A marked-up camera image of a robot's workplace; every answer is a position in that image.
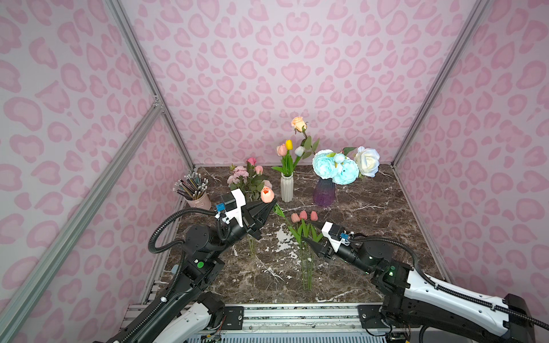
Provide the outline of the peach rose stem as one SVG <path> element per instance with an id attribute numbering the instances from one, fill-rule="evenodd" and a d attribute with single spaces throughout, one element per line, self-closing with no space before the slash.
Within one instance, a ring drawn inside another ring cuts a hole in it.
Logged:
<path id="1" fill-rule="evenodd" d="M 307 122 L 303 117 L 295 117 L 291 121 L 292 128 L 297 134 L 301 134 L 303 138 L 300 141 L 300 147 L 303 148 L 303 155 L 314 155 L 317 153 L 320 140 L 314 140 L 311 135 L 307 133 Z"/>

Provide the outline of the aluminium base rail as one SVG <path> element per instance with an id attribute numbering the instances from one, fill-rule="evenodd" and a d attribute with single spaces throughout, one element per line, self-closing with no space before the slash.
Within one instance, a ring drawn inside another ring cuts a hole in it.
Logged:
<path id="1" fill-rule="evenodd" d="M 389 324 L 379 302 L 187 305 L 156 342 L 417 342 L 420 327 Z"/>

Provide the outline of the white ribbed vase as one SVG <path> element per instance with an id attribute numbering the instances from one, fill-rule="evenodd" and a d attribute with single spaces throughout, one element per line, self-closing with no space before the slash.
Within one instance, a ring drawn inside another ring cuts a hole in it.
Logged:
<path id="1" fill-rule="evenodd" d="M 280 195 L 283 202 L 291 202 L 294 195 L 294 176 L 285 176 L 281 174 Z"/>

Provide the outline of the white cream rose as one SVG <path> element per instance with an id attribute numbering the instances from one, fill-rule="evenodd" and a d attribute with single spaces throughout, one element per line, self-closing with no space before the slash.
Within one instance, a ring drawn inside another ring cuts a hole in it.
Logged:
<path id="1" fill-rule="evenodd" d="M 380 155 L 373 148 L 358 147 L 355 163 L 363 177 L 375 177 L 380 166 Z"/>

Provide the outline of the magenta rose stem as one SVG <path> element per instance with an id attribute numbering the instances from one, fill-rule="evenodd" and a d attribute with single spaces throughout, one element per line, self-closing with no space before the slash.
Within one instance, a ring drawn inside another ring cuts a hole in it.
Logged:
<path id="1" fill-rule="evenodd" d="M 272 188 L 272 183 L 264 175 L 263 166 L 257 164 L 257 160 L 254 157 L 247 159 L 247 173 L 248 176 L 244 181 L 244 195 L 247 201 L 259 200 L 263 188 Z"/>

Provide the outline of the small teal white flower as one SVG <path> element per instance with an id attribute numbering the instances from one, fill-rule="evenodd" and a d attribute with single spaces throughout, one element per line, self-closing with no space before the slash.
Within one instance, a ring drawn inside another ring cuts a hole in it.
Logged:
<path id="1" fill-rule="evenodd" d="M 335 161 L 336 153 L 329 149 L 319 151 L 313 158 L 313 170 L 323 180 L 334 178 L 340 173 L 337 162 Z"/>

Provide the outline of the pink tulip bunch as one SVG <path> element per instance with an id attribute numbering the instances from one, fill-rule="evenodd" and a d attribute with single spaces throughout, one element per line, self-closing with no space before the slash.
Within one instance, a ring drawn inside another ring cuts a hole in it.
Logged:
<path id="1" fill-rule="evenodd" d="M 294 148 L 293 141 L 289 139 L 277 147 L 277 155 L 281 158 L 281 165 L 272 167 L 272 169 L 280 172 L 283 177 L 291 177 L 304 154 L 305 148 L 302 146 Z"/>

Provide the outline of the pink pen cup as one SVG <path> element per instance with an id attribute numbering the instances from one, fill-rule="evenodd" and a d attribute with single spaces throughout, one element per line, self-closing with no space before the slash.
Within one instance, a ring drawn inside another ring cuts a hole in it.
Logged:
<path id="1" fill-rule="evenodd" d="M 174 184 L 174 192 L 182 196 L 193 208 L 210 210 L 212 203 L 207 194 L 209 180 L 198 172 L 190 172 Z"/>

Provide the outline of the large pink peony stem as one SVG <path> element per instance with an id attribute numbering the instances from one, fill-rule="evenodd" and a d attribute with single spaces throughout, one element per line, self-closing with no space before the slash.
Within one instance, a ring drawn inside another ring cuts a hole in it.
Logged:
<path id="1" fill-rule="evenodd" d="M 248 237 L 248 244 L 250 249 L 250 255 L 255 258 L 257 257 L 257 247 L 256 247 L 256 239 L 252 236 Z"/>

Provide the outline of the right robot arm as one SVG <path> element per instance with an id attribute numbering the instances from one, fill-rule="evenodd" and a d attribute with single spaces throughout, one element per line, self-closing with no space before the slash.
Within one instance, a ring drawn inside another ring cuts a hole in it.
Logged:
<path id="1" fill-rule="evenodd" d="M 526 302 L 508 294 L 491 297 L 436 280 L 420 268 L 408 246 L 384 237 L 362 237 L 337 249 L 331 242 L 305 240 L 314 253 L 331 260 L 339 257 L 372 277 L 384 296 L 379 317 L 387 326 L 436 329 L 475 342 L 535 342 L 535 320 Z"/>

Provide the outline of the purple glass vase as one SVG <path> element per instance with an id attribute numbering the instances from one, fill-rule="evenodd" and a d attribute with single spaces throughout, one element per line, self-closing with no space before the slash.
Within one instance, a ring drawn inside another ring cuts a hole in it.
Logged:
<path id="1" fill-rule="evenodd" d="M 332 179 L 320 178 L 313 191 L 313 202 L 319 207 L 330 207 L 336 198 L 336 187 Z"/>

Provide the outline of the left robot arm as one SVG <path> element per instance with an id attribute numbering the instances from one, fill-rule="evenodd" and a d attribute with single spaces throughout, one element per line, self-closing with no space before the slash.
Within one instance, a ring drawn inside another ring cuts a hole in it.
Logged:
<path id="1" fill-rule="evenodd" d="M 185 342 L 210 328 L 222 327 L 225 305 L 207 288 L 224 268 L 220 255 L 247 236 L 259 240 L 261 229 L 277 206 L 276 200 L 256 201 L 236 210 L 241 218 L 226 212 L 186 208 L 163 221 L 152 234 L 148 250 L 159 254 L 180 247 L 182 254 L 177 271 L 167 288 L 110 342 Z M 179 218 L 188 214 L 213 217 L 215 227 L 192 225 L 183 240 L 157 246 L 160 234 Z"/>

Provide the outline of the pink carnation flower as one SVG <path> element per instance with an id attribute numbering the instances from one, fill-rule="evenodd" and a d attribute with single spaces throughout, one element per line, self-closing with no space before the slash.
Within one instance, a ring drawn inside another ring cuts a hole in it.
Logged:
<path id="1" fill-rule="evenodd" d="M 247 167 L 244 166 L 234 166 L 230 167 L 231 174 L 227 179 L 227 184 L 231 190 L 243 189 L 247 184 L 247 179 L 249 177 L 249 172 Z"/>

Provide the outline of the teal carnation flower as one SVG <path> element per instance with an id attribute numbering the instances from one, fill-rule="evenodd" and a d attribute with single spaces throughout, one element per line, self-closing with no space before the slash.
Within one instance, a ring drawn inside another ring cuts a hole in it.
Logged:
<path id="1" fill-rule="evenodd" d="M 338 164 L 338 173 L 333 177 L 333 182 L 337 185 L 352 184 L 360 174 L 357 163 L 349 158 Z"/>

